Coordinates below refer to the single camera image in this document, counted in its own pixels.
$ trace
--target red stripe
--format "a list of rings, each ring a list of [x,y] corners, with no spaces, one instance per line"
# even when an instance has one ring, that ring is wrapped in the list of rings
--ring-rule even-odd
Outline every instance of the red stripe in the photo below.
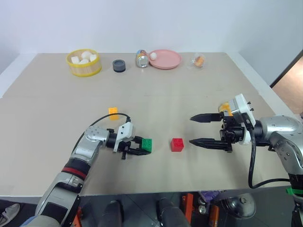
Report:
[[[76,174],[80,177],[82,177],[83,179],[86,178],[86,175],[83,172],[80,172],[79,170],[73,169],[73,168],[69,168],[69,167],[64,167],[62,172],[69,172],[72,174]]]

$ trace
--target black cap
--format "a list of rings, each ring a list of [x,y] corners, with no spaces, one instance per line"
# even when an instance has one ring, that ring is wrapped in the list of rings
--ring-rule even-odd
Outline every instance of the black cap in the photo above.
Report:
[[[113,69],[115,72],[124,72],[125,71],[125,61],[123,60],[114,60]]]

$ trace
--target yellow basket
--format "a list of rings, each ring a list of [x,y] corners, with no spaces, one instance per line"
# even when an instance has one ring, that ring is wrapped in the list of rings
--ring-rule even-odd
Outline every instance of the yellow basket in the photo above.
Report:
[[[74,56],[78,56],[81,59],[81,54],[84,51],[89,51],[92,54],[96,54],[97,58],[95,60],[93,60],[92,62],[89,62],[86,64],[73,64],[71,62],[71,58]],[[90,76],[97,74],[102,69],[99,54],[96,51],[91,50],[91,49],[80,49],[80,50],[76,50],[76,51],[69,53],[66,57],[66,62],[70,66],[71,73],[77,77],[90,77]]]

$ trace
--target orange part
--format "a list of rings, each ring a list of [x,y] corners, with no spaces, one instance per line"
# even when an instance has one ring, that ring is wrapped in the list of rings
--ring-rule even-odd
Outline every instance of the orange part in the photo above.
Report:
[[[78,207],[78,211],[77,211],[77,214],[74,218],[74,221],[73,221],[73,224],[74,224],[74,227],[82,227],[82,224],[81,224],[81,215],[82,215],[82,210],[81,210],[81,207]]]
[[[110,107],[109,109],[108,109],[108,113],[110,114],[115,114],[115,113],[117,113],[118,112],[118,107]],[[119,115],[112,115],[112,116],[109,116],[109,119],[110,120],[118,120],[119,119]]]
[[[219,207],[213,205],[210,209],[208,225],[210,227],[218,227],[218,222],[219,222]]]
[[[185,218],[187,221],[190,223],[191,222],[191,213],[192,213],[192,208],[193,208],[193,200],[194,200],[194,195],[191,193],[187,193],[186,195],[186,205],[185,205]]]

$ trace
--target purple object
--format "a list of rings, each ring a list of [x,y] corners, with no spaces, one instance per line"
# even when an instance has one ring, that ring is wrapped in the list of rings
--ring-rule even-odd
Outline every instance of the purple object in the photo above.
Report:
[[[210,202],[213,200],[218,194],[220,194],[220,191],[206,191],[206,192],[199,192],[201,195],[202,199],[205,202]]]

